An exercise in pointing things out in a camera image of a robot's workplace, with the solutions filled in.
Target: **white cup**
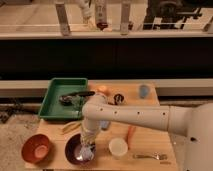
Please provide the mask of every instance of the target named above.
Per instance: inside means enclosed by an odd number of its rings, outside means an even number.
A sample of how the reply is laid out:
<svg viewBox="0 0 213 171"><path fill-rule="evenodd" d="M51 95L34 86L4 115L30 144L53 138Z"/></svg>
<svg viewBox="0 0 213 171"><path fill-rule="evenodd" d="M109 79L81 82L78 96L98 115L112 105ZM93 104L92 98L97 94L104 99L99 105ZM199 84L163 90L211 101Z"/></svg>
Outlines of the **white cup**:
<svg viewBox="0 0 213 171"><path fill-rule="evenodd" d="M119 159L127 153L128 145L123 138L113 138L109 142L109 151L115 159Z"/></svg>

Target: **red bowl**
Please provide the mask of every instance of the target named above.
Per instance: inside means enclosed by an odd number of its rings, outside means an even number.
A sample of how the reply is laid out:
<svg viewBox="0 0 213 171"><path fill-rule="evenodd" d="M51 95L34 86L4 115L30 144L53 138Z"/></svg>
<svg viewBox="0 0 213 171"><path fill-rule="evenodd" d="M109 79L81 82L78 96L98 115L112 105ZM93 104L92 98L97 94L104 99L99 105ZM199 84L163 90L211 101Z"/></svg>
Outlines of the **red bowl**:
<svg viewBox="0 0 213 171"><path fill-rule="evenodd" d="M22 158L29 163L38 163L47 156L50 146L50 140L46 135L34 135L24 143Z"/></svg>

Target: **green plastic tray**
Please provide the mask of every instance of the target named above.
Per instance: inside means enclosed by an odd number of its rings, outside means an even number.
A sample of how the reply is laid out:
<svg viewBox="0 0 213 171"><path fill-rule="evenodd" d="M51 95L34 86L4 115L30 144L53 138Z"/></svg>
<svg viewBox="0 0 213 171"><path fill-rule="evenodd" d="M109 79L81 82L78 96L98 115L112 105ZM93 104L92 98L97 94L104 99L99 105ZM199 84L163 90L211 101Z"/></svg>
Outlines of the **green plastic tray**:
<svg viewBox="0 0 213 171"><path fill-rule="evenodd" d="M81 108L63 106L59 97L64 94L87 90L86 78L54 78L46 92L39 117L44 120L79 120L82 118Z"/></svg>

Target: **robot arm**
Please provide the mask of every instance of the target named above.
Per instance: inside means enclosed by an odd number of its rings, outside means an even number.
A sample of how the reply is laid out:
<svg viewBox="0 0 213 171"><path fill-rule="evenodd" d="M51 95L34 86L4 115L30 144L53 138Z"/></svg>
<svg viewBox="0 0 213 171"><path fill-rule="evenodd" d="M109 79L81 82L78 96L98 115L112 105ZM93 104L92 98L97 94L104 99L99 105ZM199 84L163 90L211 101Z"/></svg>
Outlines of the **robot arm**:
<svg viewBox="0 0 213 171"><path fill-rule="evenodd" d="M92 135L92 139L95 139L100 130L101 120L138 125L186 136L191 111L192 108L170 106L114 106L108 104L104 94L97 93L82 109L83 139L88 139L86 138L88 136L91 138Z"/></svg>
<svg viewBox="0 0 213 171"><path fill-rule="evenodd" d="M213 104L197 108L111 106L101 93L83 106L82 145L92 144L100 130L100 120L111 120L185 135L184 171L212 171Z"/></svg>
<svg viewBox="0 0 213 171"><path fill-rule="evenodd" d="M89 0L75 0L81 9L84 20L88 20L92 16L91 9L89 7Z"/></svg>

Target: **brown bowl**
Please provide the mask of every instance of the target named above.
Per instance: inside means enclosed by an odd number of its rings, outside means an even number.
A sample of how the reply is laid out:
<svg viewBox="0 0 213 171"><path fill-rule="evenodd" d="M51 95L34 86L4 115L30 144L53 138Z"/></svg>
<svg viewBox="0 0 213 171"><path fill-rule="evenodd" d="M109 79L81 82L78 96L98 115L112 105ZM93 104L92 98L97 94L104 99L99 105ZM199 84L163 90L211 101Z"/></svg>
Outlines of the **brown bowl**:
<svg viewBox="0 0 213 171"><path fill-rule="evenodd" d="M22 158L29 163L38 163L47 156L50 146L50 140L46 135L34 135L24 143Z"/></svg>
<svg viewBox="0 0 213 171"><path fill-rule="evenodd" d="M81 150L81 135L76 134L69 139L65 147L65 155L67 160L74 165L84 165L90 160L79 160L79 153ZM91 151L95 153L95 144L91 146Z"/></svg>

